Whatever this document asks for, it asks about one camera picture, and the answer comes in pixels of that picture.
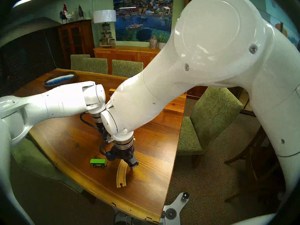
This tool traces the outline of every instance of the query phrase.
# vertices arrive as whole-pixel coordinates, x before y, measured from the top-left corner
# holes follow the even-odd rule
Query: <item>white lampshade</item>
[[[115,22],[115,10],[98,10],[94,11],[94,23]]]

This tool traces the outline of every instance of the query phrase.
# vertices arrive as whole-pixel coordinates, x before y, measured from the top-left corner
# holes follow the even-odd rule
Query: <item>knob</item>
[[[187,192],[183,193],[183,195],[182,195],[183,199],[189,199],[189,197],[190,197],[190,195]]]

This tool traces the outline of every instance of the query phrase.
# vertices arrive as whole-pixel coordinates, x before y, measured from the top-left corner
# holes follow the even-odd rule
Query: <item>boat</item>
[[[132,25],[127,26],[126,30],[128,30],[128,29],[136,29],[136,28],[139,28],[141,26],[143,26],[143,24],[132,24]]]

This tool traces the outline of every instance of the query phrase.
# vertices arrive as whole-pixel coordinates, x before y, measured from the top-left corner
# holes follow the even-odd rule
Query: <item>coastal town painting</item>
[[[171,34],[173,0],[113,0],[116,40],[149,42]]]

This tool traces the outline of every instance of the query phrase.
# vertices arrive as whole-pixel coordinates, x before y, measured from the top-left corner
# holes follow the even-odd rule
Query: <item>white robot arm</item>
[[[0,118],[8,128],[11,146],[16,145],[38,122],[72,116],[81,112],[101,112],[105,107],[102,85],[93,81],[56,87],[29,97],[0,99]]]
[[[96,115],[105,108],[102,85],[93,81],[56,87],[29,97],[0,98],[0,193],[17,209],[21,221],[33,224],[13,195],[10,181],[10,147],[16,145],[38,122],[49,118],[72,116],[82,112]]]
[[[287,193],[300,175],[300,54],[249,0],[192,0],[170,39],[139,74],[123,82],[101,112],[114,142],[198,86],[241,86],[283,170]]]

